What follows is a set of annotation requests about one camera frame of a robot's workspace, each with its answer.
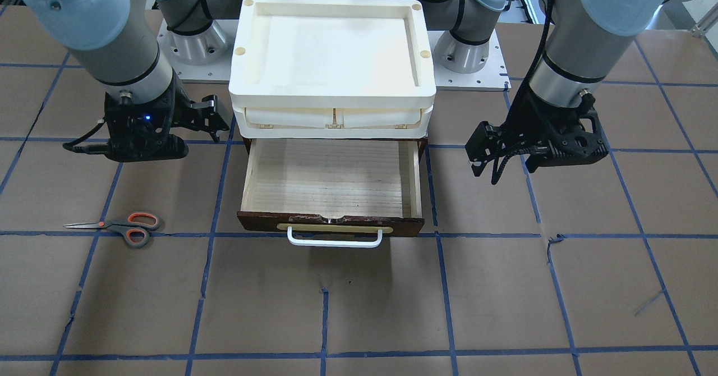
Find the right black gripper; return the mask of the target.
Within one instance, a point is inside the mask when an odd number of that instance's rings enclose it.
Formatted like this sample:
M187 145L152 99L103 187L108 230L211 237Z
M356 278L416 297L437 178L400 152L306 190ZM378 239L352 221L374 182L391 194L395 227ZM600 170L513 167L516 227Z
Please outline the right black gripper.
M152 102L119 102L105 95L104 118L109 131L106 158L119 163L181 159L189 146L170 133L176 94L165 92Z

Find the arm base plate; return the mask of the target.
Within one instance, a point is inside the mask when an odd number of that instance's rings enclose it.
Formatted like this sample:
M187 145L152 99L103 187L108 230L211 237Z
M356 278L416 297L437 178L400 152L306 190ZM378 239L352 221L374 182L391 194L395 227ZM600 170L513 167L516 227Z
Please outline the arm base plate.
M510 88L495 30L487 43L478 46L459 43L447 31L428 31L428 34L438 89L501 91Z
M204 33L172 33L163 21L157 38L162 52L184 82L228 84L237 20L214 20Z

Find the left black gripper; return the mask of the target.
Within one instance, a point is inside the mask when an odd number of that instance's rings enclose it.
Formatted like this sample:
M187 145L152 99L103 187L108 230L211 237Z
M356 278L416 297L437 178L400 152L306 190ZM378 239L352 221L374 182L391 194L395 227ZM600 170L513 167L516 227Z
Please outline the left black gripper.
M515 98L508 115L509 142L523 141L530 148L529 172L539 167L593 164L608 155L595 100L593 95L583 95L577 108L559 108L536 95Z

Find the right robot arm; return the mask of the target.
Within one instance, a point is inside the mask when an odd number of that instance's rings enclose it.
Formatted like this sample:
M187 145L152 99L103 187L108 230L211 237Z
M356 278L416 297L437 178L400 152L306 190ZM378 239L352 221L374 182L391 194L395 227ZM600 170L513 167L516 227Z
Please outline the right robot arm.
M218 142L232 115L216 95L193 102L171 58L201 66L231 45L218 20L239 17L242 0L23 0L47 33L105 87L105 144L65 143L119 163L180 159L188 146L171 129L205 131Z

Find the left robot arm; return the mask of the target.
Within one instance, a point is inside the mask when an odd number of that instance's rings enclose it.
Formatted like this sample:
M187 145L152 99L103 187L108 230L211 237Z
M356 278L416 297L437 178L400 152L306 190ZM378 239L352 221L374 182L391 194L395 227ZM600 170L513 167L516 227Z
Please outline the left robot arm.
M672 0L540 1L545 13L540 44L505 122L482 121L465 144L475 176L493 162L492 182L515 155L528 155L530 172L607 156L595 89L656 10ZM442 31L434 59L459 74L478 71L508 0L418 2L427 27Z

